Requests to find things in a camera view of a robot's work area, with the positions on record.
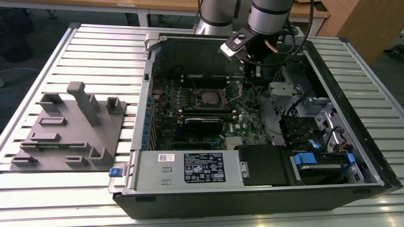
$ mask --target barcode sticker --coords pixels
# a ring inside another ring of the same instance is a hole
[[[175,157],[175,154],[159,154],[159,162],[174,162]]]

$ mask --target wooden cabinet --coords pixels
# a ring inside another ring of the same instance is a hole
[[[323,0],[331,17],[318,36],[346,37],[368,64],[404,29],[404,0]]]

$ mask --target floor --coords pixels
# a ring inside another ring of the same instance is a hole
[[[42,70],[59,40],[71,22],[103,25],[128,25],[126,14],[104,12],[56,11],[56,18],[51,19],[47,11],[34,9],[31,20],[35,24],[35,31],[26,36],[30,46],[34,49],[34,57],[20,63],[10,63],[0,57],[0,71],[14,68],[34,68]],[[128,17],[130,22],[136,24],[136,16]],[[151,16],[151,25],[158,27],[192,28],[195,17],[171,16],[163,18],[164,23],[159,23],[158,16]],[[235,30],[239,30],[246,22],[235,21]],[[402,105],[404,105],[404,62],[392,59],[384,53],[372,66],[376,75],[382,79],[391,93]],[[23,96],[36,79],[35,71],[10,71],[0,75],[6,86],[0,88],[0,132],[4,129],[10,118],[23,100]]]

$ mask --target wooden table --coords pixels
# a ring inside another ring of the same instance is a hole
[[[242,5],[248,6],[251,0],[243,1]],[[198,0],[0,0],[0,7],[136,13],[140,26],[148,27],[148,15],[151,14],[195,16]],[[247,20],[248,8],[244,7],[240,10],[243,10],[243,12],[240,11],[240,19]],[[330,15],[330,12],[315,10],[311,36],[318,34]],[[307,23],[310,20],[310,5],[296,2],[290,18],[292,22]]]

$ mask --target green circuit board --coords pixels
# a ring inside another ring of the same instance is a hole
[[[230,81],[226,89],[176,84],[167,79],[155,83],[158,150],[224,150],[227,137],[242,137],[243,144],[268,143],[255,88],[243,89],[239,80]],[[182,124],[190,118],[220,119],[223,128],[215,135],[182,135]]]

